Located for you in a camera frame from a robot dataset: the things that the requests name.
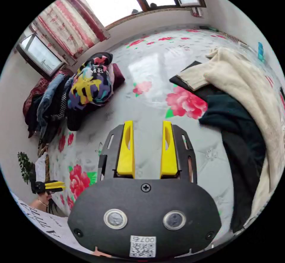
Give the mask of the person's right hand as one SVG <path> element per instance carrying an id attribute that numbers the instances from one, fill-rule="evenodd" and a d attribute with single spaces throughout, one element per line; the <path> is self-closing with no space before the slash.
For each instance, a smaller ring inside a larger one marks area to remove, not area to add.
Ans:
<path id="1" fill-rule="evenodd" d="M 95 256 L 107 257 L 111 258 L 112 256 L 103 252 L 100 252 L 97 247 L 95 247 L 95 251 L 92 253 Z"/>

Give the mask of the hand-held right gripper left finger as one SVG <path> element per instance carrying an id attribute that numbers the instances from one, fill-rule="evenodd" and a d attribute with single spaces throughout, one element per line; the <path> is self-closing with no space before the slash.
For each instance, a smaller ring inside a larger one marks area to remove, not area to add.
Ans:
<path id="1" fill-rule="evenodd" d="M 126 121 L 124 123 L 117 174 L 122 177 L 135 178 L 133 121 Z"/>

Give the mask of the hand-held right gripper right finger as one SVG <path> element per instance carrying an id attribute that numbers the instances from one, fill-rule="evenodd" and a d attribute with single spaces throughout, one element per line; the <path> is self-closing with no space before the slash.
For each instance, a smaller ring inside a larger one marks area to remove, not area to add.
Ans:
<path id="1" fill-rule="evenodd" d="M 178 173 L 175 142 L 170 121 L 163 121 L 160 178 L 175 178 Z"/>

